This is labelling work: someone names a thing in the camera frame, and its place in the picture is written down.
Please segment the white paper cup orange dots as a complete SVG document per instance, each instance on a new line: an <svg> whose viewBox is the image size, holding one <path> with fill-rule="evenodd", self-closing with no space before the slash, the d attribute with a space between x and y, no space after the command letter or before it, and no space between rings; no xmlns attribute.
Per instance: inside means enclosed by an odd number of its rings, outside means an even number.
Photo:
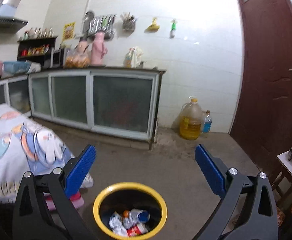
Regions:
<svg viewBox="0 0 292 240"><path fill-rule="evenodd" d="M123 226L130 229L138 223L145 224L149 221L150 214L146 210L132 209L128 218L123 218Z"/></svg>

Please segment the pink thermos flask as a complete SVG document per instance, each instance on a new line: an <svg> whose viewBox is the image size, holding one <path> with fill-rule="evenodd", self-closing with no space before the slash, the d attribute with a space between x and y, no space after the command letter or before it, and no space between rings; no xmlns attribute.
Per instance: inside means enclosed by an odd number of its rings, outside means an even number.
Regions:
<svg viewBox="0 0 292 240"><path fill-rule="evenodd" d="M86 39L81 39L78 45L75 48L77 53L84 54L86 53L87 49L89 48L89 42Z"/></svg>
<svg viewBox="0 0 292 240"><path fill-rule="evenodd" d="M105 45L105 33L99 31L94 37L92 43L92 52L90 57L90 64L93 66L103 65L103 58L107 54L107 48Z"/></svg>

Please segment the blue liquid bottle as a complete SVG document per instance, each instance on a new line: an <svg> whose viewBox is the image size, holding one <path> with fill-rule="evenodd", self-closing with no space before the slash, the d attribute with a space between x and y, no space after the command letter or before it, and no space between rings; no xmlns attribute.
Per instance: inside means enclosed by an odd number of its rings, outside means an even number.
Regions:
<svg viewBox="0 0 292 240"><path fill-rule="evenodd" d="M209 110L207 110L203 116L202 132L208 133L211 129L211 125L212 125L211 113Z"/></svg>

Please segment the wall utensil rack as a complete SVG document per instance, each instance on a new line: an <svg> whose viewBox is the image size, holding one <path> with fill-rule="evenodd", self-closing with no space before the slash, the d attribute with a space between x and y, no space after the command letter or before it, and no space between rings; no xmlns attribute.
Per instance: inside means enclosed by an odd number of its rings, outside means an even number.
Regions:
<svg viewBox="0 0 292 240"><path fill-rule="evenodd" d="M82 36L94 40L96 34L102 32L105 40L112 40L115 35L115 18L116 14L95 16L93 11L87 11L83 18Z"/></svg>

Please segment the cartoon printed tablecloth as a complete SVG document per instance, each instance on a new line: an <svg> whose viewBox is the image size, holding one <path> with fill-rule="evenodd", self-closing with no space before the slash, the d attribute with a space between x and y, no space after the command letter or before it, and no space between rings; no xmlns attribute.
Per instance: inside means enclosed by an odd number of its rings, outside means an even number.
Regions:
<svg viewBox="0 0 292 240"><path fill-rule="evenodd" d="M25 172L49 174L73 153L53 130L0 105L0 203L14 203Z"/></svg>

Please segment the yellow wall poster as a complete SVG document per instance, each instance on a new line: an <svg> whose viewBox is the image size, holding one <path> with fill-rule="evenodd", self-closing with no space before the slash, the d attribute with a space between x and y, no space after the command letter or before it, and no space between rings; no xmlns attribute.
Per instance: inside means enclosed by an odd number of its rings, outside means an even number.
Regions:
<svg viewBox="0 0 292 240"><path fill-rule="evenodd" d="M74 38L75 36L74 30L75 30L75 22L65 24L63 27L62 40L65 41L65 40L70 40Z"/></svg>

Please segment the white tissue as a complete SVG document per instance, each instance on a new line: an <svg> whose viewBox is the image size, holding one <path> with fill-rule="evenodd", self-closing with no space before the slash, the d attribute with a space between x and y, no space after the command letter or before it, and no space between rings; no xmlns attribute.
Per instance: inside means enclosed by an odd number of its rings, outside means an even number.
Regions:
<svg viewBox="0 0 292 240"><path fill-rule="evenodd" d="M123 226L122 217L117 212L111 215L109 219L109 226L116 235L121 237L128 237L127 230Z"/></svg>

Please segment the chopstick holder basket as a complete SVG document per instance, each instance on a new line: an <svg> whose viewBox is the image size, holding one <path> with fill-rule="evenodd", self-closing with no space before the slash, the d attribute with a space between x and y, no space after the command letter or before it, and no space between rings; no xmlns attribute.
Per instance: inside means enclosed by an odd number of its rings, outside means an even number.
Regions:
<svg viewBox="0 0 292 240"><path fill-rule="evenodd" d="M122 30L127 33L133 33L135 31L137 18L130 12L124 12L120 15L120 18L122 20Z"/></svg>

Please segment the dark red wooden door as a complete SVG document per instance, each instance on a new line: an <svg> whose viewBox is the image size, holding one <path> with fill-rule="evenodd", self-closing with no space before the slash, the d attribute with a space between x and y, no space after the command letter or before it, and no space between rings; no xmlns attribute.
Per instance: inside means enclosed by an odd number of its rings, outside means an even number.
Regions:
<svg viewBox="0 0 292 240"><path fill-rule="evenodd" d="M292 147L292 3L238 0L244 66L230 131L260 170L272 175Z"/></svg>

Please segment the orange peel piece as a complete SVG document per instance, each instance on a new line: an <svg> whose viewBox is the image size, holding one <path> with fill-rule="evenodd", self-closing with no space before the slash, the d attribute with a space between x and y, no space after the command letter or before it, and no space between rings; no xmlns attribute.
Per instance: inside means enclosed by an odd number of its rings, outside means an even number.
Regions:
<svg viewBox="0 0 292 240"><path fill-rule="evenodd" d="M125 210L122 215L123 215L124 218L128 218L129 215L130 215L130 211Z"/></svg>

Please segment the yellow wall scoop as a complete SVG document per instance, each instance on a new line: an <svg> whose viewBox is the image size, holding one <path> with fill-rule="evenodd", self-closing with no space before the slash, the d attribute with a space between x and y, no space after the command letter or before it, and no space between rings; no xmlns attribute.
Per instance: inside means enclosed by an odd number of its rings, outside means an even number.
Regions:
<svg viewBox="0 0 292 240"><path fill-rule="evenodd" d="M157 17L152 19L151 24L145 29L146 33L155 33L160 29L160 26L157 24Z"/></svg>

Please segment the large cooking oil jug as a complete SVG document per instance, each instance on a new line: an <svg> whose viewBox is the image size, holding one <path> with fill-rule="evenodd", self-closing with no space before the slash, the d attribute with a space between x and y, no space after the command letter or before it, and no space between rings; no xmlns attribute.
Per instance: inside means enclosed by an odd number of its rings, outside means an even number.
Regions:
<svg viewBox="0 0 292 240"><path fill-rule="evenodd" d="M198 139L201 134L202 121L203 113L198 99L190 96L189 102L183 105L180 113L179 135L187 140Z"/></svg>

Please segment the green handled brush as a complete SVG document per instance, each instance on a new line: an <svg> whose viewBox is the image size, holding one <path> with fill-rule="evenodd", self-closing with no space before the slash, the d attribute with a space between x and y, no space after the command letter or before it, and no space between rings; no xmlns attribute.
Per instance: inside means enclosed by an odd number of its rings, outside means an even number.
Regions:
<svg viewBox="0 0 292 240"><path fill-rule="evenodd" d="M171 22L171 30L170 30L170 38L174 38L175 37L175 32L176 32L176 20L173 19Z"/></svg>

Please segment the steel range hood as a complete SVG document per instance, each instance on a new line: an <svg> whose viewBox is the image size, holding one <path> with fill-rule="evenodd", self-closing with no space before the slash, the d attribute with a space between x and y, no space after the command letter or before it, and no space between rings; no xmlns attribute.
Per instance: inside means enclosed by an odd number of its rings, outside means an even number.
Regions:
<svg viewBox="0 0 292 240"><path fill-rule="evenodd" d="M0 0L0 33L15 34L28 24L28 21L15 17L21 0Z"/></svg>

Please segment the yellow rimmed trash bin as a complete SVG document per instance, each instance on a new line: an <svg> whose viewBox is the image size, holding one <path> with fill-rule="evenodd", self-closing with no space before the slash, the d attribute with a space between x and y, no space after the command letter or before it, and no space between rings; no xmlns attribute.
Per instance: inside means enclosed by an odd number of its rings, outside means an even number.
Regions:
<svg viewBox="0 0 292 240"><path fill-rule="evenodd" d="M109 219L115 212L123 217L125 210L146 210L150 219L144 225L148 233L136 237L121 237L113 233ZM93 217L101 232L111 239L150 239L165 226L168 209L163 197L151 187L136 183L122 182L108 186L98 194L93 204Z"/></svg>

